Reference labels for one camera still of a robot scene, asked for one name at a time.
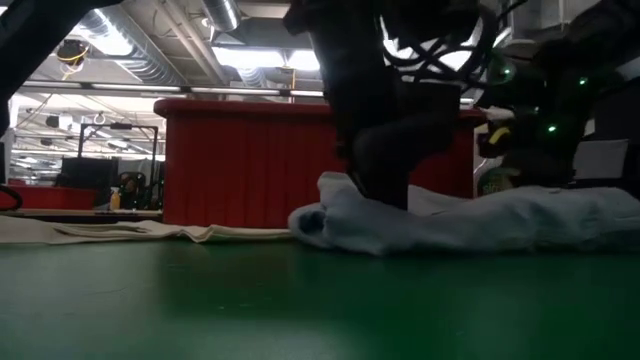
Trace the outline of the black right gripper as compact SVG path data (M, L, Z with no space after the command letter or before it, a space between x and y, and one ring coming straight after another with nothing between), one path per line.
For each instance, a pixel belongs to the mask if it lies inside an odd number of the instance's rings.
M573 160L591 117L589 99L481 99L487 131L479 155L501 160L516 186L563 187L575 175Z

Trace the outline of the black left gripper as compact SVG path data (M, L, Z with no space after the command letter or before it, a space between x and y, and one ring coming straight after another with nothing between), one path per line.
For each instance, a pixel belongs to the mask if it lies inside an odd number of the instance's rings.
M377 28L318 31L318 61L337 148L351 151L348 174L366 198L405 210L411 173L452 143L460 89L404 82L385 63L383 51ZM446 117L422 115L430 112Z

